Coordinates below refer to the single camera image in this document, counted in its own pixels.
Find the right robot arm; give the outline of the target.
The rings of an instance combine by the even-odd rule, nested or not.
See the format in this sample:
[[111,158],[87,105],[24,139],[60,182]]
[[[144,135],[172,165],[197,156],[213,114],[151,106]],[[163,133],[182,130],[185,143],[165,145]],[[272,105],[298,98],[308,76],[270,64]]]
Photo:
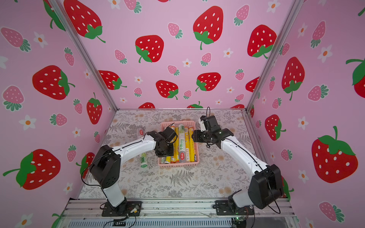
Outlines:
[[227,128],[222,129],[215,116],[201,116],[200,130],[192,135],[195,143],[216,145],[229,154],[248,174],[250,185],[229,197],[232,210],[245,206],[264,209],[284,194],[281,171],[276,165],[268,165],[249,152]]

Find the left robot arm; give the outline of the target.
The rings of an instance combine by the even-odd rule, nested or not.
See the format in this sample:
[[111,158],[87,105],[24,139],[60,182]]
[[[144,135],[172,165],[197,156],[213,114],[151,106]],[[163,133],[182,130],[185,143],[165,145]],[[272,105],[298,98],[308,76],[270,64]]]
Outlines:
[[122,146],[112,148],[104,145],[99,149],[88,169],[113,209],[126,210],[127,200],[117,183],[122,164],[150,151],[160,158],[173,156],[177,139],[176,132],[167,127],[162,132],[147,132],[142,138]]

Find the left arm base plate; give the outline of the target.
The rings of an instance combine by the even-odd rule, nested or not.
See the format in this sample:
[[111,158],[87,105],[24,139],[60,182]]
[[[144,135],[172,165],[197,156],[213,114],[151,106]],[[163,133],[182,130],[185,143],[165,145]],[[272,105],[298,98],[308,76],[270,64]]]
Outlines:
[[142,201],[124,200],[120,205],[113,207],[107,201],[102,209],[102,217],[125,217],[127,215],[139,217],[142,209]]

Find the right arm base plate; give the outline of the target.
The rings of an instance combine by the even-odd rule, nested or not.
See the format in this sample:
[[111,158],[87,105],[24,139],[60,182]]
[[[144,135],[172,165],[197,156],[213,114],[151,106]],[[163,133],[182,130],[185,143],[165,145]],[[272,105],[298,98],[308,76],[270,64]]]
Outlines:
[[216,200],[213,204],[213,209],[216,210],[219,216],[251,216],[254,215],[254,208],[245,206],[238,208],[233,202],[228,200]]

